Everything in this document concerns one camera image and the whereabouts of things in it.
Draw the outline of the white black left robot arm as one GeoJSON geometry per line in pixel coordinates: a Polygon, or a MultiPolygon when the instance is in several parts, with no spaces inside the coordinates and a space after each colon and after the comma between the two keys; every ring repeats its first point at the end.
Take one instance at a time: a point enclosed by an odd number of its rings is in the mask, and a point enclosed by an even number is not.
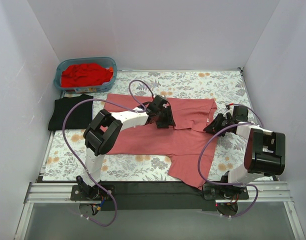
{"type": "Polygon", "coordinates": [[[105,155],[115,145],[121,131],[155,123],[158,129],[175,127],[171,104],[161,95],[152,101],[121,112],[102,109],[86,128],[83,137],[86,146],[86,170],[76,177],[80,192],[94,200],[100,195],[101,168],[105,155]]]}

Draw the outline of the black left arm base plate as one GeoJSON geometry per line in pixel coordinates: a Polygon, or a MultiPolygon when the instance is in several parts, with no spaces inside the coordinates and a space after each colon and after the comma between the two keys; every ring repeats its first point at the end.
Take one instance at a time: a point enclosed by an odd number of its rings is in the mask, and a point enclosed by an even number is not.
{"type": "Polygon", "coordinates": [[[90,188],[90,193],[87,193],[78,184],[74,185],[70,194],[71,201],[111,201],[112,198],[104,190],[97,185],[90,188]]]}

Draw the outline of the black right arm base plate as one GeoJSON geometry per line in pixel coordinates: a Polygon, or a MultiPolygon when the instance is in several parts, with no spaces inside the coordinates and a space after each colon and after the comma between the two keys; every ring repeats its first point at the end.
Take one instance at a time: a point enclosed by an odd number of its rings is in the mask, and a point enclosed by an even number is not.
{"type": "Polygon", "coordinates": [[[246,187],[215,185],[206,182],[201,190],[205,200],[232,200],[236,197],[238,197],[238,200],[249,199],[246,187]]]}

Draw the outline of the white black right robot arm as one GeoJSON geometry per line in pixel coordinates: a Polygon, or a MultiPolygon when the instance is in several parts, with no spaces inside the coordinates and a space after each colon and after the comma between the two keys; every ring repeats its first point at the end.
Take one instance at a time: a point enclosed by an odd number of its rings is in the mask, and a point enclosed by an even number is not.
{"type": "Polygon", "coordinates": [[[252,181],[271,176],[280,176],[286,166],[286,136],[284,133],[264,129],[260,124],[248,120],[253,110],[245,105],[230,103],[226,112],[219,113],[203,131],[211,134],[211,139],[203,147],[197,163],[201,178],[207,183],[219,186],[220,195],[230,199],[252,181]],[[247,140],[243,163],[228,171],[219,182],[213,182],[203,176],[201,171],[202,156],[210,143],[218,136],[233,133],[247,140]]]}

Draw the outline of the pink t shirt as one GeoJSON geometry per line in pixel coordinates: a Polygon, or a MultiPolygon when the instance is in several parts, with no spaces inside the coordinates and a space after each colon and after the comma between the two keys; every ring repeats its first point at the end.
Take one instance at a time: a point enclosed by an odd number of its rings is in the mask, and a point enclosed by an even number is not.
{"type": "MultiPolygon", "coordinates": [[[[168,174],[189,186],[200,188],[205,180],[198,172],[198,158],[212,135],[204,128],[217,110],[214,99],[169,98],[175,127],[157,128],[156,124],[121,131],[109,154],[165,155],[171,159],[168,174]]],[[[204,151],[201,173],[207,177],[215,155],[217,140],[204,151]]]]}

